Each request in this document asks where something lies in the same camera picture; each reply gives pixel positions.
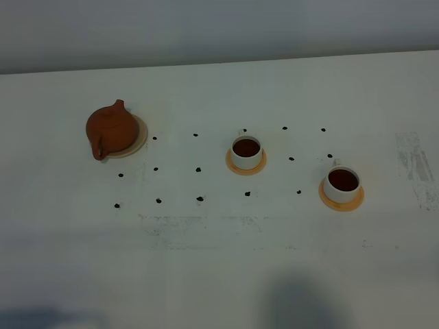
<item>cup handle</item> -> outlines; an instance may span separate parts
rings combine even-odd
[[[93,152],[93,157],[96,160],[103,160],[107,155],[108,152],[102,148],[101,152],[99,153],[99,146],[101,144],[101,140],[102,140],[102,136],[94,136],[92,141],[91,141],[91,151]]]

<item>white tabletop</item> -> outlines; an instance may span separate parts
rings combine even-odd
[[[439,51],[0,76],[0,324],[437,328],[438,90]],[[118,98],[150,134],[99,162]],[[242,128],[254,176],[225,164]],[[334,158],[356,211],[320,201]]]

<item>tea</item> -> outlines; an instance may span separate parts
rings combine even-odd
[[[344,169],[337,169],[329,173],[329,182],[337,190],[349,192],[358,187],[358,179],[353,173]]]
[[[261,147],[252,139],[241,139],[233,145],[233,151],[244,158],[256,155]]]

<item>round wooden coaster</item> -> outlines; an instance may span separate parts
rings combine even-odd
[[[323,192],[323,182],[320,183],[320,186],[318,187],[318,194],[320,196],[320,199],[323,201],[324,204],[326,204],[329,208],[334,209],[336,211],[352,211],[357,209],[361,206],[364,200],[364,189],[363,187],[360,188],[357,196],[354,200],[351,202],[346,202],[345,204],[338,204],[337,202],[334,202],[330,200],[326,194]]]
[[[243,176],[254,175],[254,174],[260,172],[265,167],[265,165],[267,164],[267,154],[265,153],[264,150],[262,150],[262,160],[261,160],[261,163],[259,163],[253,169],[243,170],[243,169],[240,169],[240,168],[236,167],[233,164],[232,158],[230,157],[230,150],[228,150],[227,153],[226,153],[226,164],[227,164],[227,167],[231,171],[233,171],[234,173],[237,173],[238,175],[243,175]]]
[[[132,115],[139,125],[139,135],[137,136],[136,141],[127,149],[119,152],[109,153],[107,155],[108,158],[123,158],[124,156],[130,156],[133,153],[136,153],[140,148],[142,148],[143,144],[145,144],[146,138],[148,137],[148,128],[146,124],[140,119],[137,115]]]

